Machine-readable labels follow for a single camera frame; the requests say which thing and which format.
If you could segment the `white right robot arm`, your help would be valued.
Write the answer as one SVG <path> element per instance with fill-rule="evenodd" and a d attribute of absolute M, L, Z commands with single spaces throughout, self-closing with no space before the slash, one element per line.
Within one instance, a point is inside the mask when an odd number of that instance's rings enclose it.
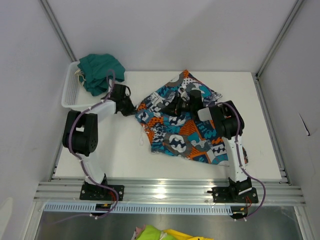
<path fill-rule="evenodd" d="M 229 161 L 228 196 L 239 202 L 253 190 L 251 177 L 245 170 L 242 134 L 245 123 L 234 103 L 229 100 L 204 106 L 199 90 L 190 92 L 189 100 L 180 96 L 174 97 L 168 106 L 160 110 L 162 113 L 178 117 L 182 113 L 190 113 L 197 121 L 213 121 L 216 133 L 222 138 Z"/>

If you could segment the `colourful patterned shorts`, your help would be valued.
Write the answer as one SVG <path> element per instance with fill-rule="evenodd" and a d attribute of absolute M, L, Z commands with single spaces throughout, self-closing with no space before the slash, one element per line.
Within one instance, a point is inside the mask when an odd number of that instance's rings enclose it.
<path fill-rule="evenodd" d="M 149 94 L 137 107 L 135 118 L 143 127 L 153 154 L 182 157 L 199 163 L 229 166 L 225 143 L 213 120 L 200 121 L 183 102 L 199 92 L 201 105 L 215 104 L 221 94 L 184 70 Z"/>

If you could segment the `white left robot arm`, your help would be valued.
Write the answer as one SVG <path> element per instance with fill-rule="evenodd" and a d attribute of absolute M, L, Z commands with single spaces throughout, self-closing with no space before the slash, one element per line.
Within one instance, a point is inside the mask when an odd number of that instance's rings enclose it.
<path fill-rule="evenodd" d="M 91 194 L 97 200 L 108 196 L 106 174 L 100 167 L 95 153 L 98 146 L 98 123 L 120 112 L 124 117 L 136 112 L 131 100 L 131 90 L 123 84 L 114 84 L 98 103 L 83 111 L 70 110 L 67 114 L 62 145 L 77 158 L 85 176 L 85 182 L 93 185 Z"/>

